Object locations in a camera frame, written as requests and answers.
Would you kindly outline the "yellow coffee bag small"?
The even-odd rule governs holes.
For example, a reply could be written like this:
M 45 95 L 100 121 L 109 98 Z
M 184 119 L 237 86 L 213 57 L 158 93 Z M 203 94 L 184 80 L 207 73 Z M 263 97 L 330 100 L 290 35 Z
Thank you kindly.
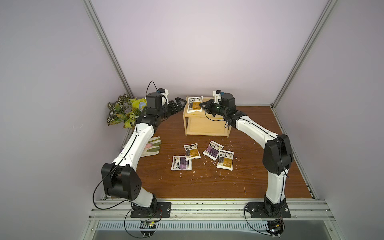
M 198 150 L 198 144 L 184 145 L 186 160 L 200 159 L 201 155 Z

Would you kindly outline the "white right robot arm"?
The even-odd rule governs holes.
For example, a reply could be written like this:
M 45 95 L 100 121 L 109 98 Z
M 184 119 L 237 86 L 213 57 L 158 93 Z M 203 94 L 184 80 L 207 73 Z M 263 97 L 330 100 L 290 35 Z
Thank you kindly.
M 263 165 L 268 171 L 264 210 L 269 216 L 277 215 L 286 203 L 286 181 L 293 162 L 289 137 L 267 130 L 247 114 L 239 111 L 232 94 L 215 91 L 214 98 L 201 103 L 200 106 L 213 117 L 217 115 L 223 117 L 226 124 L 245 133 L 263 148 Z

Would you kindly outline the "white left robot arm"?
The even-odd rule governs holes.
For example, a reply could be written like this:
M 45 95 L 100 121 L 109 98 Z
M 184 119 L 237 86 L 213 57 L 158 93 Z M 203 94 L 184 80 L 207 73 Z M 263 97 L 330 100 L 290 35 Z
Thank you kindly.
M 146 100 L 147 106 L 136 120 L 127 145 L 112 163 L 103 165 L 99 185 L 107 196 L 122 198 L 132 203 L 137 211 L 153 215 L 157 211 L 157 199 L 142 187 L 137 166 L 145 146 L 163 120 L 183 111 L 188 101 L 181 98 L 169 101 L 168 94 L 159 91 L 147 94 Z

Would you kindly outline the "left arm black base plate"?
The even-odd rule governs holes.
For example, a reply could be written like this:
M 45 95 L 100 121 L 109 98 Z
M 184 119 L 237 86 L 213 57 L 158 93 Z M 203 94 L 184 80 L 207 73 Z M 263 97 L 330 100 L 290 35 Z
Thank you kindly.
M 156 202 L 152 203 L 150 207 L 145 208 L 137 204 L 133 204 L 130 213 L 131 218 L 170 218 L 172 210 L 171 202 Z

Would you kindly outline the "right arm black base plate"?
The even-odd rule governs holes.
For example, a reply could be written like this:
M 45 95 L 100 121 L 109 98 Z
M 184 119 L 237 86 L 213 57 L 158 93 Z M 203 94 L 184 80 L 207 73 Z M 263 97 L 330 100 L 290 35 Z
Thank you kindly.
M 249 202 L 245 206 L 245 212 L 251 214 L 251 218 L 289 219 L 292 217 L 286 202 L 270 204 L 265 202 Z

